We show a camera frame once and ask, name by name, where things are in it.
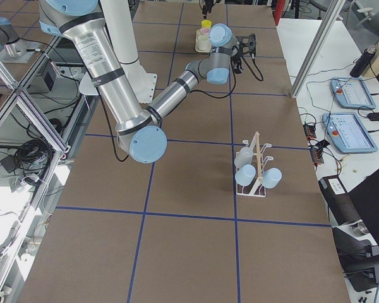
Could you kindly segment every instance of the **table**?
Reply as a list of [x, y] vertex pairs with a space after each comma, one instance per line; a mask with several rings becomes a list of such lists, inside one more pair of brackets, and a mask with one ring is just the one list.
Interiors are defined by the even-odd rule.
[[[191, 94], [163, 122], [169, 144], [153, 165], [117, 163], [97, 109], [18, 302], [348, 301], [270, 8], [208, 16], [256, 33], [265, 81], [244, 71], [230, 97]], [[197, 4], [140, 3], [133, 26], [156, 94], [206, 58], [194, 51], [201, 20]], [[256, 130], [284, 176], [263, 199], [234, 194], [235, 151]]]
[[[284, 51], [284, 57], [286, 59], [287, 68], [291, 75], [291, 81], [295, 79], [300, 66], [306, 56], [306, 53], [310, 47], [313, 37], [320, 26], [318, 20], [290, 20], [281, 19], [278, 25], [278, 34]], [[333, 29], [327, 37], [323, 48], [321, 49], [311, 71], [311, 76], [308, 76], [306, 82], [309, 81], [325, 81], [332, 77], [345, 77], [350, 78], [349, 72], [352, 69], [352, 62], [361, 55], [360, 51], [356, 47], [353, 39], [349, 35], [347, 29], [341, 21], [336, 21]], [[315, 74], [319, 71], [330, 70], [328, 72], [322, 72]], [[376, 79], [370, 79], [365, 81], [369, 91], [371, 93], [379, 92], [379, 82]], [[311, 84], [310, 90], [315, 105], [323, 107], [324, 109], [330, 109], [332, 112], [357, 112], [357, 110], [342, 109], [337, 102], [332, 104], [332, 92], [330, 90], [330, 82]], [[376, 111], [379, 112], [379, 95], [373, 96], [376, 103]], [[314, 108], [311, 104], [311, 100], [308, 96], [306, 85], [301, 90], [301, 93], [297, 97], [299, 113], [303, 114], [306, 111], [313, 114], [317, 121], [322, 121], [321, 116], [325, 113], [324, 110]], [[301, 117], [302, 123], [304, 123], [304, 116]], [[379, 122], [371, 122], [367, 119], [362, 119], [365, 127], [370, 129], [379, 129]], [[317, 125], [317, 137], [318, 140], [324, 138], [323, 124]], [[376, 145], [379, 148], [379, 132], [371, 133], [371, 137], [374, 139]], [[367, 175], [374, 173], [379, 169], [379, 150], [376, 153], [371, 154], [355, 154], [355, 155], [341, 155], [335, 148], [329, 146], [334, 155], [342, 161], [342, 172], [340, 179], [346, 189], [351, 191], [354, 187], [360, 184]], [[328, 155], [324, 155], [325, 163], [319, 165], [317, 168], [316, 176], [320, 180], [324, 176], [335, 175], [336, 164], [335, 160]], [[349, 225], [338, 227], [349, 235], [352, 235]], [[367, 235], [360, 237], [359, 240], [369, 239], [373, 245], [376, 245], [372, 236]], [[367, 295], [365, 293], [356, 293], [351, 284], [347, 282], [351, 302], [355, 299], [358, 300], [362, 295], [368, 296], [369, 300], [373, 300], [374, 295]]]

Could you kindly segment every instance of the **computer monitor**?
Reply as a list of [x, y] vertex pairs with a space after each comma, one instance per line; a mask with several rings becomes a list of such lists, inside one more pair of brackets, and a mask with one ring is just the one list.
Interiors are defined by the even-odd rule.
[[359, 216], [379, 245], [379, 169], [350, 193]]

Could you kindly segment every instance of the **gray floor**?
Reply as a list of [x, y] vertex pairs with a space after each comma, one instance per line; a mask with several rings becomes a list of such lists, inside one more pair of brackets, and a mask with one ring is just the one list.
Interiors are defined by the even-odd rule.
[[[301, 9], [306, 5], [306, 1], [301, 1]], [[379, 33], [377, 32], [378, 20], [373, 20], [372, 23], [368, 21], [365, 22], [365, 26], [355, 26], [359, 23], [358, 15], [362, 15], [356, 12], [358, 9], [357, 6], [353, 7], [353, 12], [350, 15], [350, 20], [348, 22], [348, 32], [351, 37], [354, 39], [356, 45], [358, 46], [360, 51], [363, 51], [371, 44], [375, 44], [379, 40]], [[343, 17], [343, 22], [346, 24], [347, 13], [341, 14]], [[290, 10], [285, 13], [284, 18], [294, 18], [294, 10]], [[306, 8], [305, 14], [303, 16], [305, 19], [317, 19], [318, 18], [318, 9], [314, 6], [309, 5]]]

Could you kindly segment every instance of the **floor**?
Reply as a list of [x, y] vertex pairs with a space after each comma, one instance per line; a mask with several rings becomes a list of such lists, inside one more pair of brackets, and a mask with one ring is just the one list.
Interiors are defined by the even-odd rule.
[[[301, 1], [301, 9], [306, 6], [307, 1]], [[350, 15], [350, 19], [348, 21], [348, 32], [350, 33], [351, 37], [354, 39], [356, 45], [358, 46], [359, 50], [362, 52], [364, 51], [369, 45], [375, 44], [379, 40], [379, 34], [376, 33], [376, 31], [369, 27], [368, 22], [365, 23], [365, 27], [363, 25], [358, 26], [356, 25], [359, 23], [359, 18], [362, 18], [362, 16], [359, 16], [361, 14], [355, 12], [357, 10], [357, 6], [354, 6], [354, 9]], [[346, 18], [347, 13], [342, 13], [341, 17], [344, 19], [344, 24], [346, 24]], [[294, 10], [289, 10], [285, 13], [284, 18], [294, 18]], [[316, 9], [314, 6], [309, 5], [306, 10], [305, 14], [302, 18], [306, 19], [317, 19], [318, 18], [318, 9]]]

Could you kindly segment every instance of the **plastic cup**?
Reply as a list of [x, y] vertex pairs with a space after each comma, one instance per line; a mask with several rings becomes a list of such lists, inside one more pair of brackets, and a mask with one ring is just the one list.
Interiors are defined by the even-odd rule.
[[253, 160], [253, 149], [251, 147], [243, 147], [240, 149], [236, 158], [234, 159], [235, 166], [240, 169], [246, 164], [251, 164]]
[[236, 172], [236, 175], [234, 175], [234, 178], [236, 179], [236, 182], [241, 186], [247, 186], [249, 185], [252, 180], [254, 179], [256, 174], [255, 167], [251, 164], [246, 164], [241, 169]]
[[277, 168], [268, 169], [263, 173], [262, 186], [265, 188], [274, 188], [282, 179], [282, 173]]
[[203, 27], [200, 29], [201, 35], [209, 35], [210, 28], [209, 27]]
[[209, 36], [199, 35], [198, 36], [198, 48], [200, 51], [207, 51], [210, 48]]
[[212, 21], [210, 21], [210, 20], [202, 20], [201, 27], [210, 28], [211, 26], [212, 26]]

